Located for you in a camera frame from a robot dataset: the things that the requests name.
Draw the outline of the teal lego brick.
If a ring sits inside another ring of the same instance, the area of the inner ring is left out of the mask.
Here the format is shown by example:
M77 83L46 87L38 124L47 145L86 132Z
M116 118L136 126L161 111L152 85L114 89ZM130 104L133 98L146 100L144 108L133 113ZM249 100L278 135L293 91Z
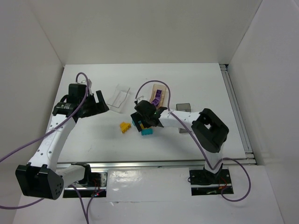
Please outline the teal lego brick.
M145 136L145 135L152 135L153 134L153 129L152 128L145 128L141 131L141 135Z

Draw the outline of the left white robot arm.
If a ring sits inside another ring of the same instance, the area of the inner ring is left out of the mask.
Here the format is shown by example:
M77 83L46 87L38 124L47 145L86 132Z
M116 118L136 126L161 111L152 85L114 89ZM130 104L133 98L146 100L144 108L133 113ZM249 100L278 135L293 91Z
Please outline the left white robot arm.
M70 84L68 94L54 106L50 127L36 153L15 171L23 195L56 200L65 187L75 182L82 186L92 183L99 186L101 176L93 173L89 164L75 162L58 171L57 162L77 121L108 110L100 90L90 93L85 84Z

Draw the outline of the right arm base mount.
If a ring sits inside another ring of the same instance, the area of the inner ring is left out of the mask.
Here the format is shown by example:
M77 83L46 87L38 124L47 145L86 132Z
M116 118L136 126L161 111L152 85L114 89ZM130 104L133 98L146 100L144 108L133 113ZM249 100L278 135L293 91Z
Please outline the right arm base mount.
M233 186L228 169L222 169L213 174L205 169L195 169L189 171L187 181L191 185L192 196L210 196L223 194L233 194Z

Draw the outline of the purple rounded printed lego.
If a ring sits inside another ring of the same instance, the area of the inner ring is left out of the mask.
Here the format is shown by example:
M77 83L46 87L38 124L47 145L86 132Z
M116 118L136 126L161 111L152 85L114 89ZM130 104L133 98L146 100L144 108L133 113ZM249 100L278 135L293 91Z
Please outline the purple rounded printed lego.
M161 98L162 93L162 90L156 90L155 98Z

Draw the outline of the yellow lego brick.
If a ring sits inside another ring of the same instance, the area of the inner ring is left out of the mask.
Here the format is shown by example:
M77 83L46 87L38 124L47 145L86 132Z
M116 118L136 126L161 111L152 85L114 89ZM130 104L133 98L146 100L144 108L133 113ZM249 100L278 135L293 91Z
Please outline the yellow lego brick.
M126 122L120 123L120 129L121 129L122 133L125 133L130 128L131 128L131 124L130 123L126 123Z

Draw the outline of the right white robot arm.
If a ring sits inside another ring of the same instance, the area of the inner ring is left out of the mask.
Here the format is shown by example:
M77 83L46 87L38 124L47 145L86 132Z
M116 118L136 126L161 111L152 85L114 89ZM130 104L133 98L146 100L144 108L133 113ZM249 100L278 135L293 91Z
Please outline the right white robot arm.
M131 118L139 132L143 127L175 127L186 130L204 156L204 177L208 180L219 178L223 167L221 150L227 140L229 128L212 110L175 111L167 107L157 108L146 100L136 100L134 109L135 113L131 114Z

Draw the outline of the purple small lego brick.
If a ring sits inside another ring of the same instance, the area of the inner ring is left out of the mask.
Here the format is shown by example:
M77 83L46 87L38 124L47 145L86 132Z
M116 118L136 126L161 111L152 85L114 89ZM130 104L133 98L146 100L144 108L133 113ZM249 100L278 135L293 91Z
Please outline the purple small lego brick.
M161 99L160 98L154 98L151 102L155 107L158 107L160 104Z

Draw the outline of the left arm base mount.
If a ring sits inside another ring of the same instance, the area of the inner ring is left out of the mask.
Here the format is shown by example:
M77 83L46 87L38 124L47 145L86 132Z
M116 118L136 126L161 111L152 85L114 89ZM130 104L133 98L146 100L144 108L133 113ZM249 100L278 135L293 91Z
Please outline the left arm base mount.
M93 172L89 182L74 182L72 185L82 198L104 198L107 196L107 175L106 171Z

